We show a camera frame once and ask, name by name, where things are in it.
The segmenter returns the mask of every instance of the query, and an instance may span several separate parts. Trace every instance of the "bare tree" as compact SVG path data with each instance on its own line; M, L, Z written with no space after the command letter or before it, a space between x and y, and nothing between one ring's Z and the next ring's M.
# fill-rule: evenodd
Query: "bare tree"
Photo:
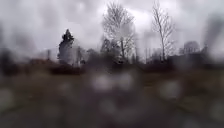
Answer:
M145 31L143 34L143 41L144 41L144 48L145 48L145 63L148 63L149 61L149 55L150 55L150 43L151 43L151 39L154 36L154 32L153 31Z
M116 58L120 54L120 47L117 45L115 41L104 39L100 52L103 55L111 55Z
M78 46L77 47L77 49L76 49L76 64L78 65L78 66L80 66L81 65L81 62L83 61L83 60L85 60L85 49L83 49L81 46Z
M121 49L121 57L126 59L134 51L134 17L120 4L110 3L104 15L103 29L106 38L115 40Z
M153 6L153 30L158 33L161 40L162 60L166 59L167 54L172 51L174 41L170 40L174 25L171 17L164 12L160 4L155 2Z

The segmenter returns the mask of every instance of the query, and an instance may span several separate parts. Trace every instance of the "overcast sky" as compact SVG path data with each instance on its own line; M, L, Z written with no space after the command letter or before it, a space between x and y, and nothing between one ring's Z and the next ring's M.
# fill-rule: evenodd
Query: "overcast sky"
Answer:
M111 1L0 0L0 23L4 29L5 42L16 50L22 49L24 44L27 44L30 51L57 49L62 34L69 28L81 46L97 48L102 36L102 15L109 2ZM224 16L223 0L160 2L178 28L180 44L188 40L203 42L207 19L212 14ZM140 41L146 40L144 33L150 29L153 0L119 0L119 3L135 17Z

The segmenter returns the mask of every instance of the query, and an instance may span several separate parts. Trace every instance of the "tree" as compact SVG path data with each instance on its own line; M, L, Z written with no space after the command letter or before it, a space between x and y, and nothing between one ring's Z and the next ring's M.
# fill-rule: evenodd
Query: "tree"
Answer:
M47 50L47 60L51 60L51 50Z
M111 3L103 18L103 30L106 38L116 41L121 57L126 59L133 52L136 33L134 17L120 4Z
M131 57L131 63L132 64L137 64L137 57L135 56L135 55L132 55L132 57Z
M66 33L62 36L62 42L59 44L58 59L60 63L70 64L72 62L72 44L74 42L74 37L66 30Z
M179 52L180 54L185 55L198 52L199 50L199 45L196 41L189 41L184 44L183 48L180 48Z
M18 73L18 66L13 59L14 54L4 49L0 54L0 70L3 75L11 76Z
M90 61L90 60L94 61L94 58L98 58L98 56L99 56L99 54L92 48L87 50L87 54L88 54L87 55L88 56L87 57L88 61Z
M73 48L73 50L74 50L73 65L80 66L81 63L86 59L86 57L85 57L86 51L81 46L76 46Z
M174 41L170 40L174 25L168 13L164 12L159 3L153 6L153 30L159 35L162 48L162 60L172 50Z
M151 59L152 61L161 61L163 56L163 51L161 48L154 50Z
M143 41L144 41L144 49L145 49L145 63L148 63L149 61L149 55L150 55L150 43L151 43L151 39L154 36L154 32L153 31L145 31L143 34Z
M114 40L110 41L108 39L104 39L100 52L103 55L111 55L114 57L119 57L120 47Z

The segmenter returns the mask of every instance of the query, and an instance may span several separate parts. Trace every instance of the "tree trunk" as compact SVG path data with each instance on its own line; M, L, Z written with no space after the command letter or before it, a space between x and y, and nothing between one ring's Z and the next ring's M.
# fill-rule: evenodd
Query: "tree trunk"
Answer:
M162 53L162 61L164 61L166 59L166 55L165 55L165 46L164 46L164 42L162 41L162 47L163 47L163 53Z
M139 51L138 51L138 47L137 47L137 44L135 43L135 61L136 63L138 64L139 62Z
M121 37L121 54L122 54L122 59L123 61L125 60L125 55L124 55L124 40L123 37Z

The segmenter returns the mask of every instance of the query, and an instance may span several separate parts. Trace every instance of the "field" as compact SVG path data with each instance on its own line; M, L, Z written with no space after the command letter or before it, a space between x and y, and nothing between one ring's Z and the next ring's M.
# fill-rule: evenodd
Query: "field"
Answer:
M139 84L143 84L143 93L146 97L158 99L165 108L173 106L178 111L192 114L195 117L224 122L223 71L194 70L147 73L139 74L139 78ZM15 127L15 125L27 122L33 122L30 123L32 127L34 124L35 127L41 127L42 123L39 120L41 105L52 102L57 106L62 95L61 91L66 90L67 85L71 85L74 90L72 93L78 93L82 86L82 80L85 81L85 75L52 76L47 73L2 78L0 90L1 128Z

